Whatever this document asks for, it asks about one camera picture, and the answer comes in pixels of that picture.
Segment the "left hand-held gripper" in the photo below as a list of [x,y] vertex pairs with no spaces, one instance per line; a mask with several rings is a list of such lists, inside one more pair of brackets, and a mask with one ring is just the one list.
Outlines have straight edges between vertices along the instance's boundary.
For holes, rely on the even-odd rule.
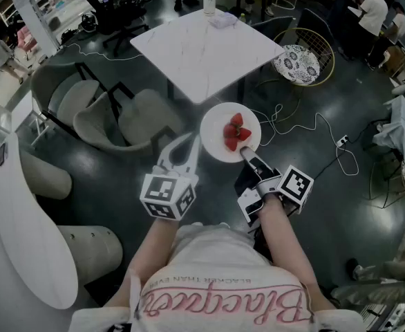
[[191,137],[186,133],[172,140],[161,151],[157,164],[146,174],[140,193],[140,201],[150,216],[170,221],[183,219],[196,200],[196,174],[200,153],[200,136],[192,143],[187,161],[181,165],[171,162],[171,154]]

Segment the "beige cylinder table leg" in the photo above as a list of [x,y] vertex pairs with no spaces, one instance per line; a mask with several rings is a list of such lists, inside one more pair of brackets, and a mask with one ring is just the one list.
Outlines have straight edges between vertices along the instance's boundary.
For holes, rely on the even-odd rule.
[[112,230],[99,225],[57,227],[73,256],[81,284],[94,282],[122,263],[123,247]]
[[46,161],[20,151],[24,178],[33,194],[50,199],[63,200],[72,190],[70,174]]

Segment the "white marble table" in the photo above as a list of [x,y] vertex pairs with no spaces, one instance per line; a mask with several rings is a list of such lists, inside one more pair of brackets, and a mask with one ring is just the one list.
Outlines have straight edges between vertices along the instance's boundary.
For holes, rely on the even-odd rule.
[[179,90],[196,105],[233,84],[243,102],[246,76],[284,51],[244,22],[216,28],[202,10],[152,28],[131,45],[165,76],[169,99]]

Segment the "person's left forearm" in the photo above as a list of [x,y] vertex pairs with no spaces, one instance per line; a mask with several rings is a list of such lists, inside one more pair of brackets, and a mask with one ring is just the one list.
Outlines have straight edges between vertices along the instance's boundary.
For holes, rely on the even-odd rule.
[[164,267],[169,259],[171,247],[179,228],[178,221],[156,219],[143,242],[129,263],[124,279],[105,307],[129,308],[132,276],[145,284],[152,275]]

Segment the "person's right forearm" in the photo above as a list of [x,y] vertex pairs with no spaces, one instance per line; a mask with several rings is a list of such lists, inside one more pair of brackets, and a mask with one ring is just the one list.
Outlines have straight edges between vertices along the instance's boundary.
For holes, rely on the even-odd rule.
[[258,217],[273,263],[292,273],[305,286],[314,312],[334,309],[319,288],[310,261],[294,233],[281,201],[273,194],[265,195]]

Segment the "dark blue chair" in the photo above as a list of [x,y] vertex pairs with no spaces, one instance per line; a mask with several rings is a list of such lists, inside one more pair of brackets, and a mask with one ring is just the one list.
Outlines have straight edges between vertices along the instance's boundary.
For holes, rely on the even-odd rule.
[[279,44],[293,21],[294,17],[292,16],[274,17],[267,21],[252,24],[252,28]]

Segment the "black office chair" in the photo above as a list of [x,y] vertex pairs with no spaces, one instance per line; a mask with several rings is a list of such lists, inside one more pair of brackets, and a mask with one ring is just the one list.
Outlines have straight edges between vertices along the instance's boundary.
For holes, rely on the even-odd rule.
[[148,31],[146,23],[132,26],[133,22],[141,19],[147,12],[141,0],[86,0],[93,8],[97,20],[97,31],[110,35],[102,44],[107,48],[109,42],[117,40],[113,56],[118,56],[119,48],[125,39],[136,37],[135,31]]

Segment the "white round plate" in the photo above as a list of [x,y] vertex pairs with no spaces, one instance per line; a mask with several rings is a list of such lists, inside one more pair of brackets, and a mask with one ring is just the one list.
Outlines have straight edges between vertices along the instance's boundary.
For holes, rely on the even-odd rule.
[[[244,142],[240,142],[236,151],[230,151],[223,138],[223,128],[231,118],[240,113],[244,128],[252,132]],[[224,102],[212,107],[202,119],[200,124],[200,137],[202,145],[210,156],[222,163],[239,163],[243,160],[240,149],[247,146],[256,151],[261,142],[261,125],[255,114],[242,104]]]

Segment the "table with light blue cloth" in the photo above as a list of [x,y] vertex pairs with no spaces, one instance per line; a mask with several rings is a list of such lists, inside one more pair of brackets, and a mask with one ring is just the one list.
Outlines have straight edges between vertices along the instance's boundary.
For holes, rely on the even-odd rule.
[[400,95],[384,105],[391,111],[390,122],[382,125],[382,130],[373,136],[373,142],[398,150],[405,162],[405,98]]

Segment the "purple wipes packet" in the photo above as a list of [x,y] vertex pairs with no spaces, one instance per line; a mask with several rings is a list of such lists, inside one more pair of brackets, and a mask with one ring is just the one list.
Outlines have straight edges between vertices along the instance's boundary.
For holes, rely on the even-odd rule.
[[219,12],[209,18],[209,24],[217,29],[233,26],[237,21],[238,18],[229,12]]

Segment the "black and white floral cushion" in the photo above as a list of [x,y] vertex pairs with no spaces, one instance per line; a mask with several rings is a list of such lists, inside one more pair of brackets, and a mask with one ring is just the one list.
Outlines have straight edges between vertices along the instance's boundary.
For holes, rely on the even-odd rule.
[[283,47],[284,53],[272,60],[275,70],[293,84],[309,85],[320,74],[317,56],[307,48],[293,44]]

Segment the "white oval table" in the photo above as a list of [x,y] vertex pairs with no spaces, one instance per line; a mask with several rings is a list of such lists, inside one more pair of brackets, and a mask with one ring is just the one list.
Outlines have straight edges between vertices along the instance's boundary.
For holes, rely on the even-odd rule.
[[19,141],[10,134],[0,167],[0,237],[24,284],[43,303],[64,310],[77,299],[73,256],[58,227],[42,210],[24,178]]

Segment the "pink chair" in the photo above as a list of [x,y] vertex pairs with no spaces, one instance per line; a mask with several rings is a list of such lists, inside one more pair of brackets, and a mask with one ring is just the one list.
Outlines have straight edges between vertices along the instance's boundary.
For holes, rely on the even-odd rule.
[[37,40],[32,36],[26,26],[17,31],[17,41],[17,46],[25,52],[31,51],[32,48],[37,45]]

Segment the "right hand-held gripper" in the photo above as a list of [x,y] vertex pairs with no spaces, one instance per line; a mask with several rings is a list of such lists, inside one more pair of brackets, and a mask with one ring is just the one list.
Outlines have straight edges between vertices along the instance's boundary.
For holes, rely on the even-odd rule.
[[314,184],[314,180],[302,171],[289,166],[285,173],[270,168],[250,147],[242,147],[240,155],[244,168],[234,183],[237,203],[248,226],[258,219],[263,209],[264,197],[275,195],[288,216],[300,214]]

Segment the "person's white printed shirt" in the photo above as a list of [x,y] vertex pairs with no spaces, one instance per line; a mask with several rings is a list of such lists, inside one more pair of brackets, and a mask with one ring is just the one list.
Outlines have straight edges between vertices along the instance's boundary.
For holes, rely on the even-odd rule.
[[297,277],[225,225],[182,226],[167,265],[129,281],[128,306],[78,310],[68,332],[364,332],[354,311],[314,311]]

